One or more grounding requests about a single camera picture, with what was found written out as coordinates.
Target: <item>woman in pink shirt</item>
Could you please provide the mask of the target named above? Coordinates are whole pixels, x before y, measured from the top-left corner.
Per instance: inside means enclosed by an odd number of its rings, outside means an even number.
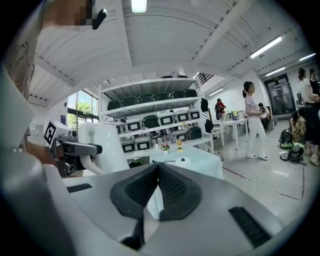
[[[260,116],[263,115],[263,112],[259,111],[258,104],[255,102],[255,99],[253,97],[253,93],[255,92],[255,84],[253,82],[246,81],[243,84],[243,87],[244,89],[242,91],[242,95],[245,98],[245,112],[248,115],[247,120],[250,129],[249,143],[245,156],[251,159],[255,159],[258,157],[262,160],[268,160],[265,152],[266,133],[264,126],[260,121]],[[256,154],[254,153],[254,145],[257,134],[259,135],[261,140],[258,156],[256,156]]]

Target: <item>backpack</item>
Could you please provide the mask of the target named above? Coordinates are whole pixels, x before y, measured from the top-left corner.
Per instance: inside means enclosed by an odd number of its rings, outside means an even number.
[[[214,124],[212,123],[212,121],[207,119],[204,124],[204,127],[205,127],[205,131],[209,134],[209,133],[211,133],[212,129],[214,128]]]
[[[279,143],[282,149],[290,149],[292,147],[293,137],[289,129],[285,129],[281,132]]]
[[[207,112],[208,111],[208,101],[205,98],[201,99],[201,110],[202,112]]]
[[[217,119],[217,120],[220,120],[220,118],[221,118],[221,113],[220,113],[221,107],[219,106],[218,103],[215,104],[214,110],[215,110],[215,117],[216,117],[216,119]]]
[[[305,146],[301,143],[294,143],[288,153],[280,156],[281,160],[291,161],[295,164],[306,166],[307,163],[303,162],[305,153]]]

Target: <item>black pants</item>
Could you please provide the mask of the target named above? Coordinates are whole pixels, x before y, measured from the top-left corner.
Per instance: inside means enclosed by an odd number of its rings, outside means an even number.
[[[313,145],[320,143],[320,119],[319,105],[316,103],[305,103],[305,120],[306,120],[306,141],[312,142]]]
[[[262,123],[262,125],[263,125],[263,128],[264,128],[265,130],[267,130],[267,125],[268,125],[268,123],[269,123],[269,119],[268,119],[268,118],[261,119],[261,123]]]

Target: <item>black hair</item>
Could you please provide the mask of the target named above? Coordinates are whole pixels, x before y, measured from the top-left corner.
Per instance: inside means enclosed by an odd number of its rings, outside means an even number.
[[[246,81],[244,82],[243,84],[243,91],[242,91],[242,95],[243,97],[245,98],[247,96],[247,92],[249,91],[249,88],[253,85],[254,83],[253,82],[249,82],[249,81]]]
[[[313,68],[310,68],[310,79],[311,79],[311,75],[315,72],[315,70]]]
[[[302,67],[299,67],[298,74],[299,74],[299,75],[298,75],[299,80],[304,79],[304,77],[305,77],[305,75],[306,75],[305,69],[302,68]]]
[[[300,116],[306,117],[305,107],[300,107],[300,108],[298,109],[298,112],[299,112],[299,115],[300,115]]]

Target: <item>white storage rack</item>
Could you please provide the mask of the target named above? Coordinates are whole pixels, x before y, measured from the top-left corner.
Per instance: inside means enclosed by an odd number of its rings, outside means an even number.
[[[162,125],[155,128],[142,129],[137,131],[130,131],[123,134],[119,134],[119,138],[123,137],[131,137],[133,135],[145,134],[149,132],[164,130],[172,127],[184,126],[187,124],[198,123],[202,130],[202,138],[188,140],[183,143],[183,147],[192,147],[195,145],[205,143],[207,149],[214,154],[213,147],[213,137],[212,133],[209,135],[204,135],[205,130],[205,119],[202,115],[201,111],[201,98],[204,98],[203,92],[201,90],[201,83],[198,79],[199,90],[197,92],[198,97],[186,97],[186,98],[177,98],[177,99],[168,99],[168,100],[160,100],[147,102],[137,105],[125,106],[113,110],[102,109],[101,104],[101,94],[105,94],[111,100],[123,100],[126,98],[141,96],[145,94],[158,94],[158,93],[172,93],[176,91],[185,91],[187,89],[196,89],[194,83],[197,81],[192,78],[160,78],[160,79],[152,79],[152,80],[144,80],[132,83],[121,84],[117,86],[112,86],[106,89],[102,89],[101,85],[99,86],[99,95],[98,95],[98,107],[99,107],[99,120],[102,120],[102,116],[109,116],[112,118],[120,119],[126,118],[146,113],[154,113],[164,110],[171,110],[177,108],[189,107],[190,105],[194,105],[200,112],[200,118],[194,120],[188,120],[185,122],[178,122],[168,125]],[[143,156],[147,157],[155,151],[159,151],[161,147],[161,143],[155,144],[153,149],[145,150]],[[132,159],[133,152],[125,153],[125,157],[127,160]]]

